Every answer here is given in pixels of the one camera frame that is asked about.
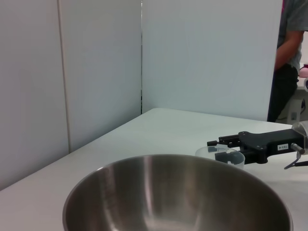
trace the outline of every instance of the metal mixing bowl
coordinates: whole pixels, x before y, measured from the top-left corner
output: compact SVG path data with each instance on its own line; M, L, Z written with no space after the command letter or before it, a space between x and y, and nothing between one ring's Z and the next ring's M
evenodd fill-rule
M98 169L70 193L65 231L291 231L276 193L213 160L149 155Z

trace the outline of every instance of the transparent cup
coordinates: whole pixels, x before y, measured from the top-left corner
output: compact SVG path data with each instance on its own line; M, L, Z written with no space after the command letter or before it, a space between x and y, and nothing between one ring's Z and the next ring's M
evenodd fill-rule
M237 150L228 148L227 145L218 144L200 148L195 155L244 169L245 156Z

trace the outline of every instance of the white table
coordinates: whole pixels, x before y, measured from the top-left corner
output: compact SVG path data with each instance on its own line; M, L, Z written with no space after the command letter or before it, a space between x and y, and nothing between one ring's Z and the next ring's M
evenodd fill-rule
M1 231L62 231L62 209L73 187L113 161L145 154L189 154L207 141L239 131L290 128L274 124L170 109L153 109L0 192ZM295 231L308 230L308 167L284 170L295 154L269 159L246 170L285 201Z

